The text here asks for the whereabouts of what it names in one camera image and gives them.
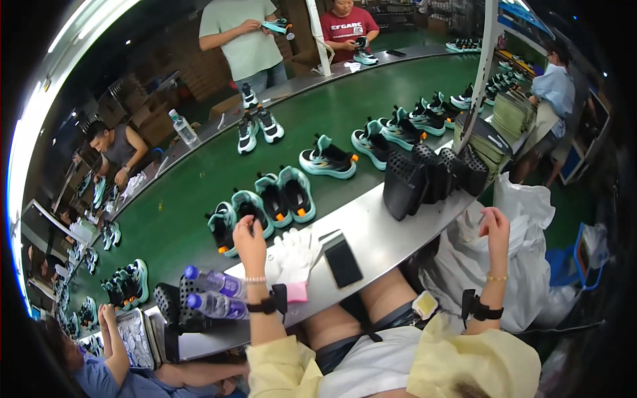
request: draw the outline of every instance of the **gold bracelet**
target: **gold bracelet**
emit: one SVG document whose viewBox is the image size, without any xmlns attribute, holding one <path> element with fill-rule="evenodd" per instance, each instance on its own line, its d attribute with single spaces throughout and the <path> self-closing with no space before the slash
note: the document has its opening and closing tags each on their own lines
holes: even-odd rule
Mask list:
<svg viewBox="0 0 637 398">
<path fill-rule="evenodd" d="M 487 273 L 487 280 L 489 281 L 501 282 L 506 281 L 507 279 L 507 276 L 491 276 L 491 273 Z"/>
<path fill-rule="evenodd" d="M 253 277 L 246 276 L 244 280 L 245 280 L 245 283 L 248 285 L 258 285 L 260 283 L 267 282 L 265 276 L 253 276 Z"/>
</svg>

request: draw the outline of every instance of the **blue shirt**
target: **blue shirt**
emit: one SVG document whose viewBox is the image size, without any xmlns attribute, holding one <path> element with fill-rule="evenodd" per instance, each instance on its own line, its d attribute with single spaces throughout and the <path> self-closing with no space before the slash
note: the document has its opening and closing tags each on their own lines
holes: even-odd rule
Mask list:
<svg viewBox="0 0 637 398">
<path fill-rule="evenodd" d="M 151 371 L 130 370 L 120 388 L 106 359 L 89 353 L 84 355 L 84 366 L 73 373 L 82 390 L 90 398 L 213 398 L 217 387 L 175 388 L 159 381 Z"/>
<path fill-rule="evenodd" d="M 550 103 L 551 108 L 559 117 L 551 131 L 556 137 L 562 138 L 566 132 L 564 121 L 573 112 L 573 103 L 575 102 L 573 78 L 563 66 L 549 64 L 544 75 L 533 79 L 531 90 L 538 99 Z"/>
</svg>

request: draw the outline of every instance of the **cardboard sheet stack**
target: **cardboard sheet stack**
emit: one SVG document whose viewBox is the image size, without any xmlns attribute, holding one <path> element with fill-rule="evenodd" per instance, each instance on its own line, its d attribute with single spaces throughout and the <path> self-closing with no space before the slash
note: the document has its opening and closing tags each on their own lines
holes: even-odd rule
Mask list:
<svg viewBox="0 0 637 398">
<path fill-rule="evenodd" d="M 514 145 L 533 128 L 536 108 L 519 91 L 499 92 L 493 105 L 493 128 L 502 138 Z"/>
<path fill-rule="evenodd" d="M 461 141 L 466 117 L 467 114 L 463 114 L 455 119 L 454 146 L 459 145 Z M 482 118 L 477 118 L 473 125 L 473 134 L 469 138 L 469 145 L 489 169 L 487 184 L 495 180 L 500 170 L 513 156 L 511 144 Z"/>
</svg>

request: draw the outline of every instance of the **water bottle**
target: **water bottle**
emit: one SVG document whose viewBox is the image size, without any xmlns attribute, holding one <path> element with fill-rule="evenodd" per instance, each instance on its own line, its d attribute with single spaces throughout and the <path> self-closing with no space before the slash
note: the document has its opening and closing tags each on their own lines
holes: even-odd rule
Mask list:
<svg viewBox="0 0 637 398">
<path fill-rule="evenodd" d="M 183 275 L 187 279 L 197 280 L 203 286 L 203 290 L 207 292 L 221 293 L 235 299 L 244 299 L 247 296 L 241 279 L 220 271 L 212 270 L 204 273 L 199 272 L 197 267 L 187 266 Z"/>
<path fill-rule="evenodd" d="M 243 301 L 216 292 L 191 293 L 187 302 L 208 318 L 248 319 L 250 316 Z"/>
<path fill-rule="evenodd" d="M 175 128 L 177 134 L 179 134 L 179 137 L 182 138 L 183 142 L 186 143 L 186 145 L 190 145 L 196 141 L 197 133 L 195 133 L 194 130 L 190 127 L 190 124 L 185 117 L 180 116 L 179 113 L 177 113 L 177 111 L 175 111 L 174 109 L 168 112 L 168 116 L 173 119 L 173 127 Z"/>
</svg>

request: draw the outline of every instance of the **white glove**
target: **white glove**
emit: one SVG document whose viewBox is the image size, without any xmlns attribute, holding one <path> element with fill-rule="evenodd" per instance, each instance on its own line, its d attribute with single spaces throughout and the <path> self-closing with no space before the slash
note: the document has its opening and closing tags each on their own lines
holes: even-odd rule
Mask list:
<svg viewBox="0 0 637 398">
<path fill-rule="evenodd" d="M 275 238 L 272 249 L 272 267 L 277 263 L 281 269 L 276 282 L 287 286 L 288 302 L 306 302 L 308 298 L 305 288 L 310 271 L 321 254 L 319 237 L 312 233 L 311 228 L 302 231 L 291 228 L 289 232 L 283 233 L 283 238 Z"/>
</svg>

